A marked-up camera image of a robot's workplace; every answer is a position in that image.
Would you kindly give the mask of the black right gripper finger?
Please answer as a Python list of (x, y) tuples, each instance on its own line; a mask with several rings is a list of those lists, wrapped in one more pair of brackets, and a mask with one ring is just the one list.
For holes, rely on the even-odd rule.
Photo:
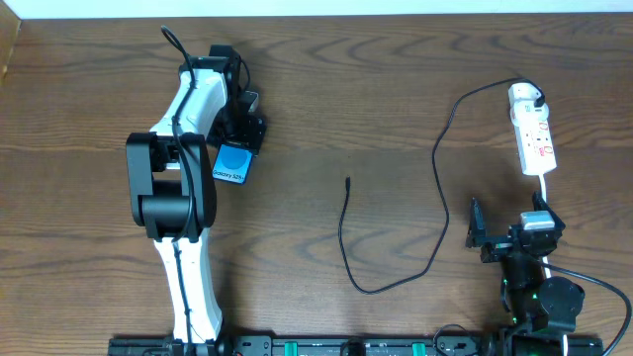
[(540, 192), (534, 192), (532, 194), (532, 204), (536, 212), (538, 211), (548, 212), (552, 218), (555, 218), (557, 216), (553, 212), (553, 210), (549, 207), (548, 203), (543, 199), (542, 194)]
[(482, 207), (476, 198), (471, 200), (470, 222), (466, 238), (466, 246), (469, 248), (481, 246), (487, 237), (486, 223)]

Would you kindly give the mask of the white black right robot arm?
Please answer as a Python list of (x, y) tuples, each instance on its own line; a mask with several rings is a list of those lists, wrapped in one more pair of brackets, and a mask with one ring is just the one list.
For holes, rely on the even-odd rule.
[(471, 201), (466, 246), (479, 248), (482, 262), (500, 265), (500, 299), (512, 315), (512, 325), (485, 342), (487, 355), (566, 355), (567, 336), (576, 330), (583, 308), (580, 285), (545, 273), (543, 259), (558, 247), (566, 225), (539, 193), (532, 203), (533, 210), (522, 213), (506, 233), (491, 235), (479, 201)]

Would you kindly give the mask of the blue samsung galaxy phone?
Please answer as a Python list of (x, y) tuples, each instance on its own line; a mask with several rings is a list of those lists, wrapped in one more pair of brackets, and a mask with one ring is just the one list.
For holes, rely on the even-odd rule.
[(253, 154), (244, 148), (223, 144), (213, 168), (213, 177), (233, 184), (243, 185), (248, 176)]

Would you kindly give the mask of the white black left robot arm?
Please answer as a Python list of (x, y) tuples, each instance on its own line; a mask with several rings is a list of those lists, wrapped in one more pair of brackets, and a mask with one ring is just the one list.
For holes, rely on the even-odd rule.
[(214, 343), (221, 334), (208, 252), (216, 183), (244, 183), (266, 133), (256, 114), (259, 96), (240, 79), (247, 71), (230, 45), (188, 56), (163, 117), (126, 142), (133, 219), (163, 261), (173, 336), (184, 344)]

